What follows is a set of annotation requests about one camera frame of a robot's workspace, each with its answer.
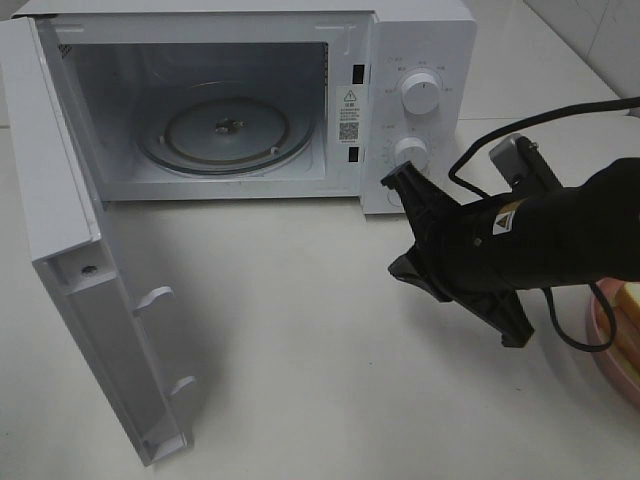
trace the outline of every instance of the microwave door frame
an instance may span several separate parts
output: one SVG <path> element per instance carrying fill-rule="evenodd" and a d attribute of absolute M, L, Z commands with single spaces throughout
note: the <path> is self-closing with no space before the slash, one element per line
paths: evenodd
<path fill-rule="evenodd" d="M 47 20 L 0 24 L 0 58 L 32 263 L 143 464 L 187 445 L 168 385 L 144 324 L 169 315 L 172 291 L 134 298 L 123 277 L 104 206 L 86 168 L 91 155 L 73 105 L 55 32 Z M 158 308 L 158 304 L 169 308 Z"/>

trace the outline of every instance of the white knob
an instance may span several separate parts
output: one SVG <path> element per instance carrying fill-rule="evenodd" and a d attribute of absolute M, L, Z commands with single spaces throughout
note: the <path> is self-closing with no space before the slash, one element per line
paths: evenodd
<path fill-rule="evenodd" d="M 406 137 L 396 143 L 394 154 L 396 165 L 411 162 L 418 170 L 424 170 L 429 164 L 427 146 L 416 137 Z"/>
<path fill-rule="evenodd" d="M 440 79 L 429 72 L 411 73 L 400 87 L 402 104 L 409 113 L 425 115 L 440 103 Z"/>

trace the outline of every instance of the microwave vent holes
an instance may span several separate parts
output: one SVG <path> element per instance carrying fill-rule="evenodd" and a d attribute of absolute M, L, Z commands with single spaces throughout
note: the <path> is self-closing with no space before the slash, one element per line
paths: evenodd
<path fill-rule="evenodd" d="M 60 44 L 58 45 L 58 50 L 60 51 L 60 57 L 64 60 L 64 58 L 71 53 L 73 47 L 71 45 Z"/>
<path fill-rule="evenodd" d="M 329 87 L 329 45 L 324 44 L 324 86 Z"/>

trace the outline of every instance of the qr code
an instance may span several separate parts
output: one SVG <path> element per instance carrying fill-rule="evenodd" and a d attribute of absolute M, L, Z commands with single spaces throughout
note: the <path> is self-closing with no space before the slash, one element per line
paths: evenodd
<path fill-rule="evenodd" d="M 341 123 L 340 124 L 340 140 L 357 140 L 359 123 Z"/>

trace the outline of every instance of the bread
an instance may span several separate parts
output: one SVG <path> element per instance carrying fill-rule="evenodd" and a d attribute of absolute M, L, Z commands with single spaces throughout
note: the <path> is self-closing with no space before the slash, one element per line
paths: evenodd
<path fill-rule="evenodd" d="M 640 328 L 640 284 L 625 283 L 616 293 L 615 302 L 635 326 Z"/>
<path fill-rule="evenodd" d="M 640 370 L 640 330 L 631 322 L 622 308 L 619 306 L 613 307 L 613 311 L 618 323 L 618 333 L 616 334 L 614 344 L 620 349 L 620 352 L 629 363 L 637 370 Z M 611 334 L 607 314 L 602 308 L 598 310 L 596 322 L 598 327 L 607 335 Z"/>

